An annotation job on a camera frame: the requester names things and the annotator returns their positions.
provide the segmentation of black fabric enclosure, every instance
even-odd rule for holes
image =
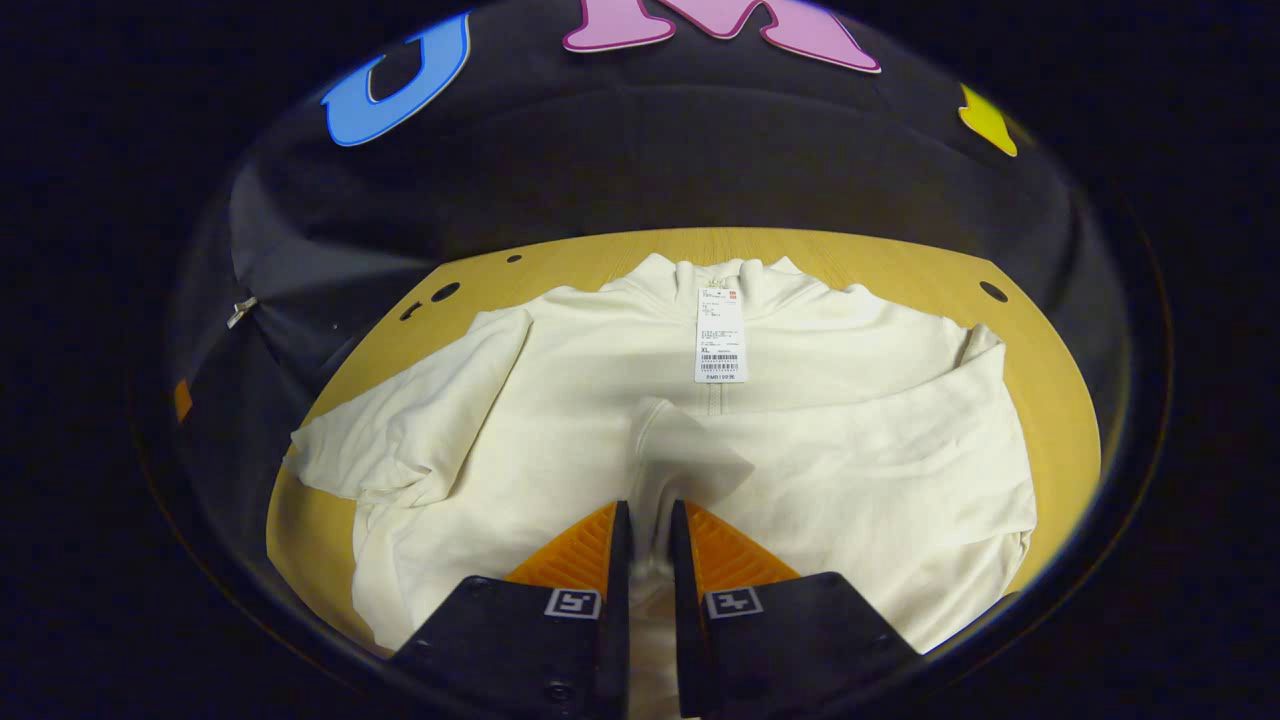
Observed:
[[[470,711],[316,619],[264,537],[289,432],[387,310],[461,258],[622,231],[777,227],[955,250],[1016,282],[1075,357],[1103,441],[1119,433],[1116,461],[1069,552],[986,633],[936,653],[919,687],[1043,618],[1140,493],[1167,393],[1164,301],[1139,231],[1092,177],[1087,191],[1016,124],[1011,160],[957,120],[959,79],[847,17],[881,74],[764,42],[762,5],[731,41],[648,9],[676,35],[573,54],[559,38],[581,24],[576,0],[483,4],[465,67],[426,110],[344,147],[319,88],[261,135],[193,233],[164,377],[136,392],[156,493],[228,594],[344,682]],[[416,41],[383,51],[375,100],[420,69]],[[228,328],[250,297],[257,305]],[[179,425],[170,397],[183,380],[193,404]]]

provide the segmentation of orange gripper pad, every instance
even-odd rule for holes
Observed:
[[[698,597],[709,592],[764,585],[800,577],[737,528],[685,501],[694,546]]]
[[[617,502],[582,518],[507,575],[509,583],[544,588],[594,589],[608,597],[609,546]]]

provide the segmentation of zipper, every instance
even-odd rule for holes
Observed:
[[[243,320],[244,315],[248,315],[248,311],[255,305],[257,305],[257,297],[250,297],[243,302],[237,302],[236,305],[233,305],[232,307],[236,310],[236,313],[233,313],[232,316],[227,319],[227,329],[234,328],[237,323]]]

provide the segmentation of sleeve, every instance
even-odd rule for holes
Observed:
[[[285,468],[302,484],[361,503],[444,500],[529,334],[518,309],[467,334],[292,434]]]

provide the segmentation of white sweatshirt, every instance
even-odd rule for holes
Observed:
[[[713,282],[742,296],[745,383],[694,382]],[[632,710],[658,716],[676,696],[659,497],[700,502],[800,574],[844,574],[920,652],[1001,597],[1036,525],[1004,359],[984,325],[835,291],[785,258],[650,255],[599,292],[479,314],[293,433],[287,462],[357,500],[353,603],[388,648],[462,578],[502,578],[630,500]]]

